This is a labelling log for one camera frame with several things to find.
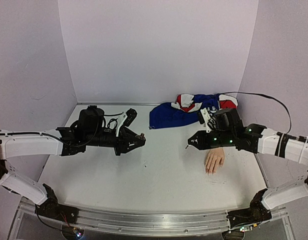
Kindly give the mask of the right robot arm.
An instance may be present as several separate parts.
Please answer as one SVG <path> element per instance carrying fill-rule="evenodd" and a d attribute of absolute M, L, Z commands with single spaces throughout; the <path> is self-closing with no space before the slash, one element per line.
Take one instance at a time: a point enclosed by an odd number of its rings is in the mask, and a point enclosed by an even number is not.
<path fill-rule="evenodd" d="M 255 123 L 244 126 L 235 108 L 216 112 L 214 120 L 214 128 L 197 131 L 188 139 L 188 145 L 198 150 L 235 147 L 239 151 L 273 155 L 308 167 L 308 137 L 292 136 Z M 308 197 L 308 176 L 264 189 L 258 197 L 267 210 Z"/>

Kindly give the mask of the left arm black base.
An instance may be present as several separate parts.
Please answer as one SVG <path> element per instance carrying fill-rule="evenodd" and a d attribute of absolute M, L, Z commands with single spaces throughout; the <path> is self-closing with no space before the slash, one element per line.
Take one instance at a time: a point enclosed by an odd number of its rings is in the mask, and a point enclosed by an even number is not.
<path fill-rule="evenodd" d="M 47 200 L 35 207 L 35 213 L 49 219 L 75 224 L 78 218 L 78 208 L 60 204 L 53 189 L 46 184 L 43 184 L 43 187 L 46 190 Z"/>

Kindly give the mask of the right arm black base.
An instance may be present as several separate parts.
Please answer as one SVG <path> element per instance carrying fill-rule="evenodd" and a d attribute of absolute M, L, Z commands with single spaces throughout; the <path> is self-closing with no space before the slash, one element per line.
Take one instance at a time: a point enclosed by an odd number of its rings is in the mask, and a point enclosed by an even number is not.
<path fill-rule="evenodd" d="M 228 212 L 227 219 L 230 223 L 230 229 L 260 224 L 272 218 L 271 211 L 262 204 L 264 193 L 267 190 L 268 189 L 265 188 L 257 192 L 248 208 L 231 210 Z"/>

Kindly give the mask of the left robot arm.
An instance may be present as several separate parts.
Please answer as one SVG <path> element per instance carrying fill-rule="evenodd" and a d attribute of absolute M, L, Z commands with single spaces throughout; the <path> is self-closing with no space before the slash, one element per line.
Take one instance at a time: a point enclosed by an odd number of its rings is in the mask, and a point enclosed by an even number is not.
<path fill-rule="evenodd" d="M 145 145 L 144 134 L 129 129 L 137 117 L 136 110 L 113 114 L 109 122 L 106 117 L 104 110 L 90 105 L 69 127 L 42 132 L 0 130 L 0 186 L 29 199 L 50 218 L 59 217 L 61 206 L 53 189 L 19 174 L 7 160 L 31 155 L 73 156 L 85 152 L 88 146 L 112 148 L 120 156 Z"/>

